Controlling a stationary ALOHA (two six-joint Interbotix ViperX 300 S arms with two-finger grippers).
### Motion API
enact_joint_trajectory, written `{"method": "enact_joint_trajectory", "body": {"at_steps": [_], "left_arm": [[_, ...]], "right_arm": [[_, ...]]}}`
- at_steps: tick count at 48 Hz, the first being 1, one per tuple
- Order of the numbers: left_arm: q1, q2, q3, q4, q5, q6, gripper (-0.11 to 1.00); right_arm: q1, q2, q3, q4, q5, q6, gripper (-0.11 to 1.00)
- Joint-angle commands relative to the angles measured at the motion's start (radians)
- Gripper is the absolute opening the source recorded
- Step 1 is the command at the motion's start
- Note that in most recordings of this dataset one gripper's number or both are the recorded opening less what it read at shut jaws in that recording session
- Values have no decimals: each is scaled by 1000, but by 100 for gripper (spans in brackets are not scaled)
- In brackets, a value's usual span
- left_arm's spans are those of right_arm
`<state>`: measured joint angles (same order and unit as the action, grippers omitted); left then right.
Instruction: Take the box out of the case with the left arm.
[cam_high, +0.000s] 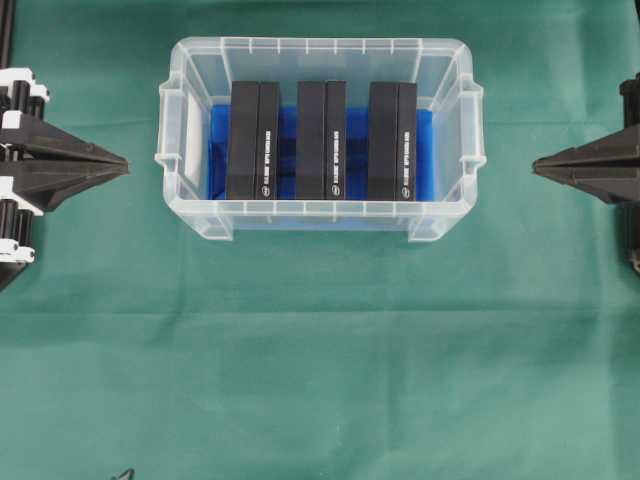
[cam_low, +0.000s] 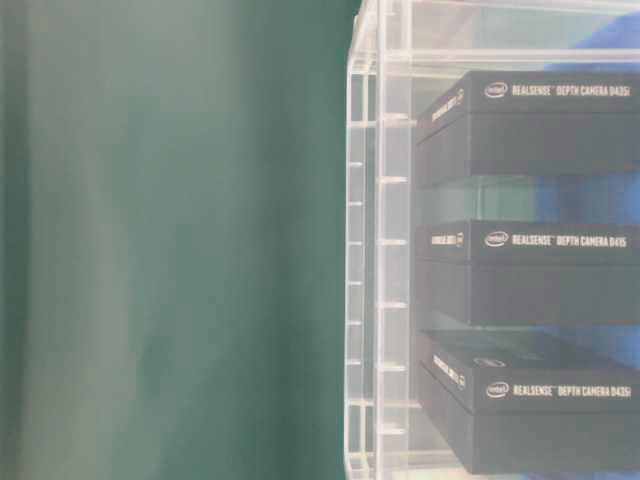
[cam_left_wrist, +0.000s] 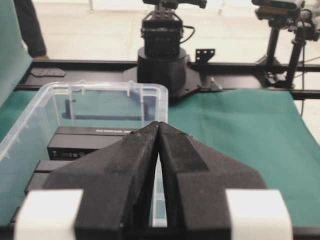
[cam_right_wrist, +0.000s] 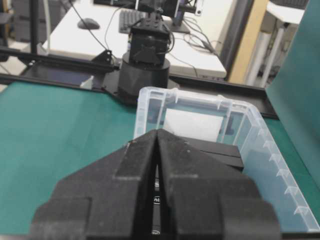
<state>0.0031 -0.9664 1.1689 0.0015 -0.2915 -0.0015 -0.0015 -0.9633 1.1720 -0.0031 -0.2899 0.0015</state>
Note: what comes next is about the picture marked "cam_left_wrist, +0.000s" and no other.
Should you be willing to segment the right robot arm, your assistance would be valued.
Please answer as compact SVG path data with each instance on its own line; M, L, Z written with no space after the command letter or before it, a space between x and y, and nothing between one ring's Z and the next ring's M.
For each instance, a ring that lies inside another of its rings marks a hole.
M183 21L177 0L153 0L143 20L144 46L138 51L137 80L184 94L200 78L187 75L181 47ZM291 240L289 211L277 189L269 189L258 171L161 123L158 130L167 226L178 240Z

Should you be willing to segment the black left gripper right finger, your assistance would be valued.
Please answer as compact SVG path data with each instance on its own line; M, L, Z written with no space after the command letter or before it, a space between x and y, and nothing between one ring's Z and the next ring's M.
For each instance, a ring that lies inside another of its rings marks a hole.
M160 123L168 226L185 240L291 240L281 193L258 171Z

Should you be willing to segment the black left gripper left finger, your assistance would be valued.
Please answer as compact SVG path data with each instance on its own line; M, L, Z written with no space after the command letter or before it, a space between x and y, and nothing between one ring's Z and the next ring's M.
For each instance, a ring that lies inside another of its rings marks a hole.
M53 170L17 215L17 240L120 240L148 222L158 122Z

